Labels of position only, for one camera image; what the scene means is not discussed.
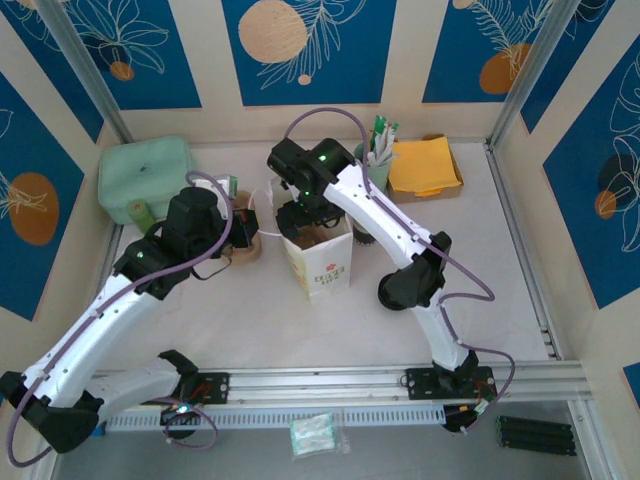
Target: yellow sticky notes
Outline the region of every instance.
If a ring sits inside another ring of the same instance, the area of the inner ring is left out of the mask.
[[[389,173],[389,181],[396,191],[429,196],[462,184],[453,168],[446,137],[397,142],[393,144],[393,153],[400,155],[391,164]]]

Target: black cable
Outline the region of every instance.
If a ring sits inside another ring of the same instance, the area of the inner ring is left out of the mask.
[[[201,282],[205,282],[207,280],[209,280],[212,277],[215,277],[216,275],[218,275],[219,273],[224,272],[227,268],[229,268],[231,266],[231,263],[233,262],[233,259],[231,258],[231,255],[227,255],[226,253],[223,253],[222,256],[224,258],[226,258],[229,263],[227,263],[224,267],[222,267],[219,270],[216,270],[215,272],[213,272],[211,275],[209,275],[208,277],[201,277],[198,272],[196,272],[195,268],[191,269],[191,273],[193,274],[194,277],[196,277],[198,280],[200,280]]]

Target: clear plastic bag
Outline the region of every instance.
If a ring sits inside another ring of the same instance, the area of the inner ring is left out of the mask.
[[[329,412],[290,423],[294,460],[320,453],[349,453],[342,413]]]

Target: paper bag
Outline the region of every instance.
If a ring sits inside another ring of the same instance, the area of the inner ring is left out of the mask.
[[[270,182],[274,218],[278,209],[293,196],[280,185]],[[300,285],[309,300],[329,295],[349,286],[353,233],[346,216],[333,228],[309,226],[300,229],[300,237],[291,241],[282,237],[284,248]]]

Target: orange circle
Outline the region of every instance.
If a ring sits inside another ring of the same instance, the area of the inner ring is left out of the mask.
[[[480,72],[480,88],[492,95],[508,93],[530,49],[530,44],[519,43],[487,60]]]
[[[123,82],[132,80],[134,75],[133,68],[124,62],[113,62],[109,67],[109,71],[111,72],[111,75]]]
[[[13,200],[9,208],[13,230],[22,240],[36,247],[49,243],[60,217],[53,184],[44,175],[29,172],[18,175],[9,188],[9,197]]]
[[[616,213],[616,196],[609,190],[604,190],[596,197],[596,213],[605,220]]]

